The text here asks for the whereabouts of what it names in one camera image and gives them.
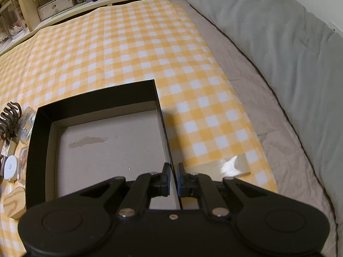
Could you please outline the black cardboard box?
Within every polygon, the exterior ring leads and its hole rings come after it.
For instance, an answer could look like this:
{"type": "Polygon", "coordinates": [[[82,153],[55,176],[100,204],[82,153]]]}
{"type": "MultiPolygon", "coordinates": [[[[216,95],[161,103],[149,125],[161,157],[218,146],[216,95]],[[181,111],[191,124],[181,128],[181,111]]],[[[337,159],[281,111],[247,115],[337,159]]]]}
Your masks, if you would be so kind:
{"type": "Polygon", "coordinates": [[[154,80],[116,85],[38,108],[26,171],[26,205],[116,176],[160,172],[172,157],[154,80]]]}

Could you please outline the clear case with press-on nails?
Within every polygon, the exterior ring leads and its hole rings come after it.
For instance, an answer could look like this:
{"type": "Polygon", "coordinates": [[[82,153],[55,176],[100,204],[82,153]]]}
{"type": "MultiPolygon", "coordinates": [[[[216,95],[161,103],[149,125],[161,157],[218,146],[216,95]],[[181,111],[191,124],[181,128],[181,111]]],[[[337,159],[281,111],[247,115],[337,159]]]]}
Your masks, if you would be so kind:
{"type": "Polygon", "coordinates": [[[22,147],[18,156],[17,180],[22,185],[26,184],[26,170],[27,170],[27,155],[28,147],[22,147]]]}

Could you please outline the clear case with metal charms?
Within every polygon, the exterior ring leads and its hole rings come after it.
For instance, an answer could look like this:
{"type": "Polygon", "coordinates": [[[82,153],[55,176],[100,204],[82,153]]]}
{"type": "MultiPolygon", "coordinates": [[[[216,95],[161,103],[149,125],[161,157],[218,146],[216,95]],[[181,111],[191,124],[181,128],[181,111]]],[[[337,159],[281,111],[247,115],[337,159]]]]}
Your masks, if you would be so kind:
{"type": "Polygon", "coordinates": [[[35,110],[31,107],[27,107],[16,126],[15,134],[19,138],[19,141],[24,145],[27,145],[30,141],[35,116],[35,110]]]}

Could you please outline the white round disc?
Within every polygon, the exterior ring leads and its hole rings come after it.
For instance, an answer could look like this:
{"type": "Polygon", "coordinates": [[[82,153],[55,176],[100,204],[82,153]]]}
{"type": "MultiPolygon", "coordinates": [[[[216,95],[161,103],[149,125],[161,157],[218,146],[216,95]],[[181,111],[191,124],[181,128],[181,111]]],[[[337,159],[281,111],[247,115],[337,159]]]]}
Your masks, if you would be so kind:
{"type": "Polygon", "coordinates": [[[17,180],[17,170],[19,167],[18,159],[11,155],[7,158],[4,166],[3,177],[5,180],[16,181],[17,180]]]}

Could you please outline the UV gel polish box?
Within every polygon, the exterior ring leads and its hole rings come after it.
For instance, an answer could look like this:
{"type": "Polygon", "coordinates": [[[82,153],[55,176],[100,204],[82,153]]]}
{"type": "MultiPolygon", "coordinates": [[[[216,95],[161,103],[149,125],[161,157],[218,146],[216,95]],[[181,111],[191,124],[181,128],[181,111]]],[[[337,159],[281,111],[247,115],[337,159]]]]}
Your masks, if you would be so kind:
{"type": "Polygon", "coordinates": [[[9,157],[11,155],[14,155],[16,150],[17,144],[12,140],[3,140],[2,146],[1,146],[1,155],[3,157],[9,157]]]}

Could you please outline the dark brown hair claw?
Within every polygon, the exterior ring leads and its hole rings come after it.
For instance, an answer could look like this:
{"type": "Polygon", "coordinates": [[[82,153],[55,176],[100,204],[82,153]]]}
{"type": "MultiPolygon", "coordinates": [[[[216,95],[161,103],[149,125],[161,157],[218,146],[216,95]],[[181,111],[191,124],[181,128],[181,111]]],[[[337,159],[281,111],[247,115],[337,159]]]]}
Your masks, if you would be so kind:
{"type": "Polygon", "coordinates": [[[1,112],[1,140],[9,140],[15,136],[15,129],[22,116],[22,109],[19,103],[9,102],[1,112]]]}

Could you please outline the yellow white checkered cloth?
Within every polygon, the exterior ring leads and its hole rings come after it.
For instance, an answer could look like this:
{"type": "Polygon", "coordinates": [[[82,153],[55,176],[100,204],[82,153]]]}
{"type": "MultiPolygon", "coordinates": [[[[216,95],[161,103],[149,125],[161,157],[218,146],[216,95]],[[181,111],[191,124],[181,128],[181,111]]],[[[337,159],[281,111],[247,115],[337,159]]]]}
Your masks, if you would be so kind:
{"type": "Polygon", "coordinates": [[[1,105],[37,108],[87,91],[154,79],[174,162],[243,153],[243,180],[277,191],[232,83],[181,6],[143,0],[100,7],[41,29],[1,56],[1,105]]]}

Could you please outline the grey pillow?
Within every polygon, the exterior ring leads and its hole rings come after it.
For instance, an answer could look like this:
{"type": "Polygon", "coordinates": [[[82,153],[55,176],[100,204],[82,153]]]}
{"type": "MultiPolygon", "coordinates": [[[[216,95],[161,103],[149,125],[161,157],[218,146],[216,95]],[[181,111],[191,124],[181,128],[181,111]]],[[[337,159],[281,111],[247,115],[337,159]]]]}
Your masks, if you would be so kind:
{"type": "Polygon", "coordinates": [[[188,0],[259,69],[342,210],[342,38],[296,0],[188,0]]]}

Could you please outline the white small drawer box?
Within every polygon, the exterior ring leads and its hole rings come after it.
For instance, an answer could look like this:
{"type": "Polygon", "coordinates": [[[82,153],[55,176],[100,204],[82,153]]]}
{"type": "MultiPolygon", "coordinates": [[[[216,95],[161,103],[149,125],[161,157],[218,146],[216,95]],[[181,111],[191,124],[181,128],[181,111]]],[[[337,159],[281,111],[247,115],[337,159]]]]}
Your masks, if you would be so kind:
{"type": "Polygon", "coordinates": [[[60,13],[64,10],[73,7],[73,0],[52,0],[43,6],[40,6],[37,11],[41,21],[60,13]]]}

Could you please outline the clear doll display case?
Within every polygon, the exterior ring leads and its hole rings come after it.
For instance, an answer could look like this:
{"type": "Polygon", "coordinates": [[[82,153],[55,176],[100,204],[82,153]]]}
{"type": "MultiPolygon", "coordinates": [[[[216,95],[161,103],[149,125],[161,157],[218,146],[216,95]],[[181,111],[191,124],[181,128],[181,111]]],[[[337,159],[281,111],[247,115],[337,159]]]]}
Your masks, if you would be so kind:
{"type": "Polygon", "coordinates": [[[8,0],[1,5],[1,18],[11,40],[18,39],[29,30],[21,10],[19,0],[8,0]]]}

